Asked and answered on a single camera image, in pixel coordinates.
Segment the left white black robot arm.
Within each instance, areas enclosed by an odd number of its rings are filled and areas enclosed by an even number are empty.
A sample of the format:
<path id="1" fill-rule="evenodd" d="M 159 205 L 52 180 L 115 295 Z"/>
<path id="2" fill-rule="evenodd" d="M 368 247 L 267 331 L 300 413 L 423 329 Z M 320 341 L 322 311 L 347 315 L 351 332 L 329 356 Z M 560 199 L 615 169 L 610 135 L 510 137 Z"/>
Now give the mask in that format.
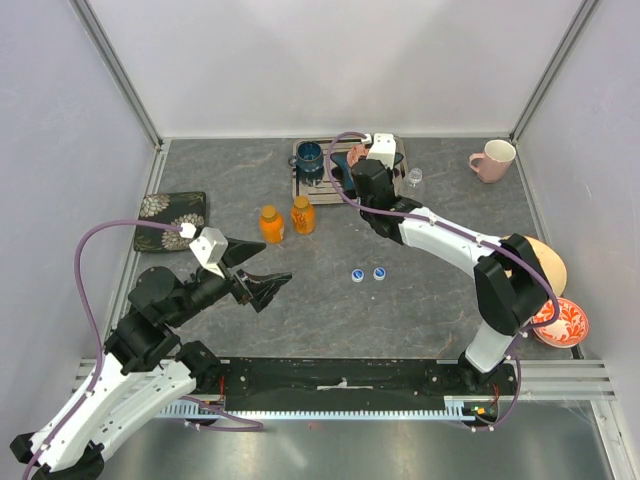
<path id="1" fill-rule="evenodd" d="M 16 460 L 33 468 L 35 479 L 96 479 L 162 409 L 215 389 L 220 360 L 200 341 L 181 342 L 175 330 L 227 295 L 262 311 L 292 278 L 240 269 L 265 247 L 205 228 L 189 245 L 199 263 L 189 280 L 165 267 L 144 271 L 128 295 L 129 312 L 104 343 L 101 362 L 47 425 L 15 437 L 10 448 Z"/>

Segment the white blue bottle cap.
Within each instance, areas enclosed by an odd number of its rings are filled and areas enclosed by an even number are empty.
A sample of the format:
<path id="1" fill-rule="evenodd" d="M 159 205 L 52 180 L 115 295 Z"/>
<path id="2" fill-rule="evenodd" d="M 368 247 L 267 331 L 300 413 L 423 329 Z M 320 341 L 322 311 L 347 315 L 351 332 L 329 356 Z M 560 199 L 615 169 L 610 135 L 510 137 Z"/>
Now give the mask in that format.
<path id="1" fill-rule="evenodd" d="M 353 282 L 360 283 L 364 280 L 365 274 L 361 269 L 354 269 L 351 273 L 351 279 Z"/>
<path id="2" fill-rule="evenodd" d="M 386 270 L 383 267 L 376 267 L 373 270 L 373 278 L 377 281 L 382 281 L 386 278 Z"/>

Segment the clear unlabelled water bottle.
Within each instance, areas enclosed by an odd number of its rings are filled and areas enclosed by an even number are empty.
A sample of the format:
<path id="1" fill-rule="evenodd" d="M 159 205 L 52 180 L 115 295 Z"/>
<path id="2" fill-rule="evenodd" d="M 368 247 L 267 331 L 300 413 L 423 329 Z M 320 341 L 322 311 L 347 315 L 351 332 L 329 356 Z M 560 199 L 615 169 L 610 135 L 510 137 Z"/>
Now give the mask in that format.
<path id="1" fill-rule="evenodd" d="M 401 195 L 417 202 L 423 202 L 425 198 L 425 182 L 420 168 L 412 168 L 401 185 Z"/>

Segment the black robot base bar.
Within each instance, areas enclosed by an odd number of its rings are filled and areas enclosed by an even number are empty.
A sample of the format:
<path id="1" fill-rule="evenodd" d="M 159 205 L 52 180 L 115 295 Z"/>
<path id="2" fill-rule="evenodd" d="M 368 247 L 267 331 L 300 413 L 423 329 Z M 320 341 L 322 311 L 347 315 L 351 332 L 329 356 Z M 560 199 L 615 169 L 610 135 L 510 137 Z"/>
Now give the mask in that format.
<path id="1" fill-rule="evenodd" d="M 442 410 L 446 396 L 480 390 L 435 360 L 235 357 L 220 375 L 228 409 L 247 412 Z"/>

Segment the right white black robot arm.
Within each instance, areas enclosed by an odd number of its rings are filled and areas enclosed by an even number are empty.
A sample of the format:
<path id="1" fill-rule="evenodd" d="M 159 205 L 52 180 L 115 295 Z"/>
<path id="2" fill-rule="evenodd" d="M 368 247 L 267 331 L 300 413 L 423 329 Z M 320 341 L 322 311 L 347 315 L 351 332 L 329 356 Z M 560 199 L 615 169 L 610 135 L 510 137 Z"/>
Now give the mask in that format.
<path id="1" fill-rule="evenodd" d="M 357 162 L 352 178 L 360 215 L 378 235 L 430 253 L 474 280 L 482 323 L 457 377 L 465 391 L 483 392 L 516 336 L 547 301 L 557 302 L 531 242 L 519 234 L 480 234 L 397 195 L 391 170 L 379 160 Z"/>

